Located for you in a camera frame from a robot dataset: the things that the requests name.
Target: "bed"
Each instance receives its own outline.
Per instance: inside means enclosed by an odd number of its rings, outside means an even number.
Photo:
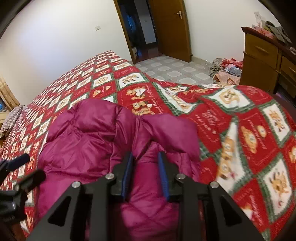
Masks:
[[[21,113],[3,146],[2,159],[23,153],[30,162],[9,175],[2,189],[36,170],[49,126],[86,98],[118,103],[133,114],[170,113],[193,121],[200,146],[200,182],[217,180],[273,240],[295,207],[296,125],[269,94],[250,86],[180,85],[142,73],[112,51],[99,54],[42,91]],[[28,236],[38,193],[28,194]]]

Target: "triangular cutout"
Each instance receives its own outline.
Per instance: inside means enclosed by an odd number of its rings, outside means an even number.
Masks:
[[[220,197],[220,203],[224,214],[225,224],[230,227],[242,222],[241,217],[235,212],[225,197]]]
[[[71,197],[67,196],[61,204],[57,207],[54,213],[49,217],[48,222],[60,227],[65,225],[66,216],[68,213]]]

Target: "silver screw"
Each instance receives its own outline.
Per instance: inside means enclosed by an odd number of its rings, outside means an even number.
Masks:
[[[115,177],[115,175],[113,174],[113,173],[108,173],[108,174],[106,174],[106,176],[105,176],[105,178],[107,179],[107,180],[111,180],[111,179],[113,179]]]
[[[185,179],[185,174],[183,174],[183,173],[179,173],[179,174],[177,174],[177,179],[178,180],[183,180],[183,179]]]
[[[79,181],[75,181],[72,183],[73,188],[78,188],[78,187],[80,187],[80,185],[81,185],[81,183]]]
[[[218,187],[219,187],[219,183],[213,181],[213,182],[210,183],[210,186],[211,186],[212,188],[218,188]]]

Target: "drawer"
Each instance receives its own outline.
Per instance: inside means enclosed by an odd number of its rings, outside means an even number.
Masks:
[[[245,52],[276,69],[279,49],[273,44],[251,34],[245,36]]]
[[[280,75],[279,77],[279,84],[288,92],[288,94],[295,98],[296,96],[296,83],[289,79],[285,78],[283,75]]]
[[[266,92],[273,93],[278,75],[269,65],[245,53],[244,67],[239,84],[254,86]]]
[[[282,73],[288,75],[292,80],[295,81],[296,85],[296,66],[292,64],[290,60],[283,56],[281,61],[281,70]]]

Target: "purple puffer jacket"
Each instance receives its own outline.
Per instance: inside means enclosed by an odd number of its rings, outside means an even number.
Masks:
[[[46,180],[40,186],[37,220],[72,182],[96,181],[130,150],[135,163],[128,201],[111,207],[115,240],[176,240],[178,204],[163,197],[157,154],[165,151],[180,172],[198,181],[195,124],[169,114],[138,117],[99,99],[79,102],[50,126],[38,161]]]

